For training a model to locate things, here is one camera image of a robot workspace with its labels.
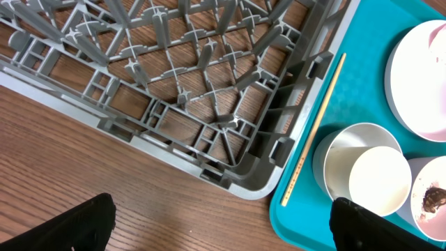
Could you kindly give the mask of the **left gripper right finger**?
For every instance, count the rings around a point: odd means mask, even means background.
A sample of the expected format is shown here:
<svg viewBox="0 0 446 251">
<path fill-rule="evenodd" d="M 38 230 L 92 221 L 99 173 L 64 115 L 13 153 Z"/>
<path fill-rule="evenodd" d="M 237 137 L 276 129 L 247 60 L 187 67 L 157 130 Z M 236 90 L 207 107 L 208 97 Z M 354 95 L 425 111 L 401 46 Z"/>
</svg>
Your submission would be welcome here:
<svg viewBox="0 0 446 251">
<path fill-rule="evenodd" d="M 442 250 L 344 197 L 333 201 L 329 226 L 337 250 Z"/>
</svg>

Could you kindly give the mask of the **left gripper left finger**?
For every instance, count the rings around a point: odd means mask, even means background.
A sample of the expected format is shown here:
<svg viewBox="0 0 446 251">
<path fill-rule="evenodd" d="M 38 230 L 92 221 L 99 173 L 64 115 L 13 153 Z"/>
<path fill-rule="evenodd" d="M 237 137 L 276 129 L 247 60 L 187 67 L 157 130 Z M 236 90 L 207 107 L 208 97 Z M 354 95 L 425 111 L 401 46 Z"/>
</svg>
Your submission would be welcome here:
<svg viewBox="0 0 446 251">
<path fill-rule="evenodd" d="M 99 194 L 47 222 L 1 243 L 2 250 L 103 251 L 116 225 L 116 206 Z"/>
</svg>

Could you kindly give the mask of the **white paper cup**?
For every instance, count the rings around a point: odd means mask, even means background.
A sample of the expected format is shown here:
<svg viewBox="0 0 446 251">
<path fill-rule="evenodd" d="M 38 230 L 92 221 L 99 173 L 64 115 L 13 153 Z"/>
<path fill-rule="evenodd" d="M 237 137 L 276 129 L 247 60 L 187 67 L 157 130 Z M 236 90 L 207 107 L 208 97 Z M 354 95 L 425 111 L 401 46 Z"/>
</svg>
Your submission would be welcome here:
<svg viewBox="0 0 446 251">
<path fill-rule="evenodd" d="M 408 161 L 388 146 L 362 147 L 348 180 L 351 200 L 379 216 L 396 212 L 410 192 Z"/>
</svg>

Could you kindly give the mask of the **grey-white bowl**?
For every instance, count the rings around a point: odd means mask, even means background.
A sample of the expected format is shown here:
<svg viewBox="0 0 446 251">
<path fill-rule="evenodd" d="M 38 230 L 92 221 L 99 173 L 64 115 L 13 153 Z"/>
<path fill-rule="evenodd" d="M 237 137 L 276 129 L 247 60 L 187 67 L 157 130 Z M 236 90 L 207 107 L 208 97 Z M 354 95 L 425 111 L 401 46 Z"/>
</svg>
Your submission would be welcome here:
<svg viewBox="0 0 446 251">
<path fill-rule="evenodd" d="M 402 153 L 395 137 L 375 123 L 356 123 L 324 137 L 312 160 L 314 178 L 331 199 L 350 198 L 349 176 L 356 160 L 367 150 L 385 146 Z"/>
</svg>

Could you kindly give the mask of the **brown food scrap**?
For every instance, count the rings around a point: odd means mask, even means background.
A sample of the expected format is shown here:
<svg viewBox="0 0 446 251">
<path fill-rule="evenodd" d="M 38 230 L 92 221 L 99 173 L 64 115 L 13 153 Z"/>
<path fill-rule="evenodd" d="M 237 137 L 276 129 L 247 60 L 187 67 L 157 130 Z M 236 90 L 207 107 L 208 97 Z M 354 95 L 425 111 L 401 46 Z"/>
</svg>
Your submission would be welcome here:
<svg viewBox="0 0 446 251">
<path fill-rule="evenodd" d="M 435 213 L 441 206 L 445 205 L 445 189 L 431 187 L 423 198 L 423 209 L 428 213 Z"/>
</svg>

